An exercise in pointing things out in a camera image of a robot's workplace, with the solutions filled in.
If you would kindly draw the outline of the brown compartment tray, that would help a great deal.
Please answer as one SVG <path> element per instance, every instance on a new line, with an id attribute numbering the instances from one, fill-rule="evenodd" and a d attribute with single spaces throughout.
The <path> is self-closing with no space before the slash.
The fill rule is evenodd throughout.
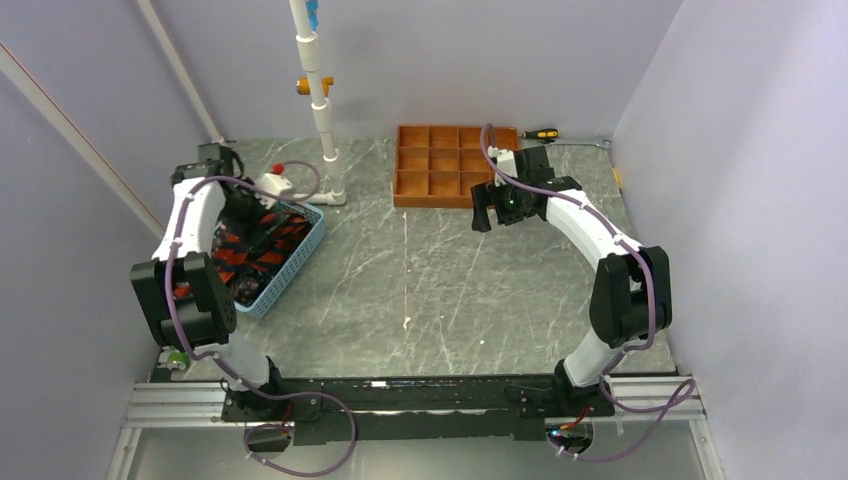
<path id="1" fill-rule="evenodd" d="M 398 126 L 393 205 L 471 208 L 471 188 L 494 178 L 481 153 L 481 132 L 466 125 Z"/>

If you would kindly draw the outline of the orange navy striped tie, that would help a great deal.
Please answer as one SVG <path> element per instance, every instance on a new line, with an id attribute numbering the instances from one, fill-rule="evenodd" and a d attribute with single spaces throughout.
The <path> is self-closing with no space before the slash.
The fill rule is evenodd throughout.
<path id="1" fill-rule="evenodd" d="M 258 244 L 243 242 L 221 224 L 215 233 L 211 258 L 234 300 L 252 305 L 311 230 L 312 224 L 306 217 L 292 209 L 262 218 L 263 236 Z"/>

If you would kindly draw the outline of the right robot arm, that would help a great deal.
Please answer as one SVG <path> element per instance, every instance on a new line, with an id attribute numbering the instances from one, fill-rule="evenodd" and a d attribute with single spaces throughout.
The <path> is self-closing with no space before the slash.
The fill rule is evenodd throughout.
<path id="1" fill-rule="evenodd" d="M 565 379 L 550 391 L 555 409 L 574 415 L 588 404 L 589 386 L 625 353 L 650 348 L 656 333 L 669 326 L 668 256 L 615 226 L 576 180 L 555 173 L 544 147 L 488 146 L 482 154 L 494 177 L 471 189 L 473 230 L 490 231 L 490 210 L 503 226 L 538 217 L 565 235 L 594 271 L 590 330 L 563 360 Z"/>

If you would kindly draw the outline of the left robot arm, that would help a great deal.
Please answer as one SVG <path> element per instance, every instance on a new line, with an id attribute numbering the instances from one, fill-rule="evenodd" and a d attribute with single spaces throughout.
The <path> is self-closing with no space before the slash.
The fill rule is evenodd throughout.
<path id="1" fill-rule="evenodd" d="M 132 266 L 130 281 L 158 345 L 210 359 L 258 417 L 272 420 L 285 411 L 288 394 L 274 362 L 238 332 L 233 294 L 212 255 L 220 224 L 239 237 L 247 260 L 256 260 L 270 252 L 285 221 L 243 173 L 240 156 L 218 143 L 200 145 L 196 162 L 177 166 L 164 236 L 150 260 Z"/>

